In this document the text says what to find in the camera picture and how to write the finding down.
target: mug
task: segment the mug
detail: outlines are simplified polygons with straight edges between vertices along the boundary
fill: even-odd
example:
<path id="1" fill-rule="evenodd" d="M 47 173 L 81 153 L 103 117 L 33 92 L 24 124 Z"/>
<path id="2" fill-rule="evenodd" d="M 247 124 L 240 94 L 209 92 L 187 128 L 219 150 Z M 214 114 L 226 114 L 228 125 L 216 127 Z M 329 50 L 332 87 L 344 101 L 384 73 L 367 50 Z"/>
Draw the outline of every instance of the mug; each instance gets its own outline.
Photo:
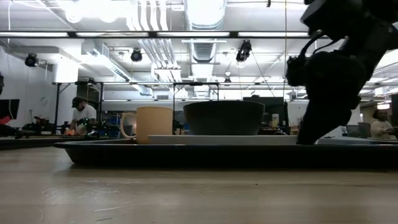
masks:
<path id="1" fill-rule="evenodd" d="M 124 120 L 134 117 L 133 130 L 136 136 L 128 136 L 123 129 Z M 159 106 L 143 106 L 137 108 L 137 114 L 123 113 L 120 120 L 120 131 L 123 137 L 136 138 L 139 144 L 149 144 L 149 135 L 173 134 L 173 109 Z"/>

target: person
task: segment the person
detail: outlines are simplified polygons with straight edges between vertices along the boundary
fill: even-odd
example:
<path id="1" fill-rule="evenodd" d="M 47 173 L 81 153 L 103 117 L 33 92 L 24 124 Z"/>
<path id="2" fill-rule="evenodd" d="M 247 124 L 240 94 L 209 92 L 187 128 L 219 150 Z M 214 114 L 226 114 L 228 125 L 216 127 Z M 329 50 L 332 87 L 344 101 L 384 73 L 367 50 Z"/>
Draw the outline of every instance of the person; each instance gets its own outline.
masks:
<path id="1" fill-rule="evenodd" d="M 394 135 L 394 129 L 387 121 L 387 111 L 376 110 L 373 113 L 371 123 L 371 134 L 373 139 L 397 139 Z"/>
<path id="2" fill-rule="evenodd" d="M 70 123 L 70 129 L 75 130 L 76 134 L 78 135 L 84 135 L 86 134 L 86 129 L 84 126 L 77 126 L 77 122 L 81 119 L 89 119 L 89 123 L 91 125 L 95 125 L 97 112 L 92 106 L 87 104 L 87 102 L 80 97 L 75 97 L 72 100 L 72 108 L 74 108 L 74 110 L 72 122 Z"/>

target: bowl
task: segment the bowl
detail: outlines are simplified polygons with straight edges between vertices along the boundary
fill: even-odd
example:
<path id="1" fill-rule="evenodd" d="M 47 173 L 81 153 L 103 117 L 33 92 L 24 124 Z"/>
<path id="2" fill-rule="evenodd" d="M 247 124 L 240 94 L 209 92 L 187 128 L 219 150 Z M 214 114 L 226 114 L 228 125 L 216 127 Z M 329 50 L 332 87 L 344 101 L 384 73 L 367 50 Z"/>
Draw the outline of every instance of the bowl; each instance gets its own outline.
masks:
<path id="1" fill-rule="evenodd" d="M 250 101 L 206 101 L 183 107 L 185 121 L 194 135 L 256 135 L 265 106 Z"/>

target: ventilation duct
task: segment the ventilation duct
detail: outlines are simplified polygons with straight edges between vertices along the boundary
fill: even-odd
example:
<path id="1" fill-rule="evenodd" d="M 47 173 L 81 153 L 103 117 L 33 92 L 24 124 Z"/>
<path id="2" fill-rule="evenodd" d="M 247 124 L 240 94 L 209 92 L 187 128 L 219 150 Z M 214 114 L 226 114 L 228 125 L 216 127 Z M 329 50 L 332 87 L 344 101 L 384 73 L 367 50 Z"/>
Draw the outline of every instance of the ventilation duct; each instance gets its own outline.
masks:
<path id="1" fill-rule="evenodd" d="M 189 30 L 221 30 L 224 24 L 226 0 L 184 0 L 185 18 Z M 216 53 L 216 44 L 191 43 L 193 59 L 208 63 Z"/>

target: table surface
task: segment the table surface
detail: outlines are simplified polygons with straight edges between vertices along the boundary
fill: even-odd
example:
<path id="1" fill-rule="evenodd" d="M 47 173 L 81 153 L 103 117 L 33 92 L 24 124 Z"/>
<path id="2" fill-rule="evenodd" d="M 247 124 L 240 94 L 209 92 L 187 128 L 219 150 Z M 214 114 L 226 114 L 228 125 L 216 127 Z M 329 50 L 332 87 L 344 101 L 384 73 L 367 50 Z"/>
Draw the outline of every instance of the table surface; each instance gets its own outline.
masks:
<path id="1" fill-rule="evenodd" d="M 398 172 L 94 169 L 53 147 L 0 151 L 0 217 L 2 224 L 398 223 Z"/>

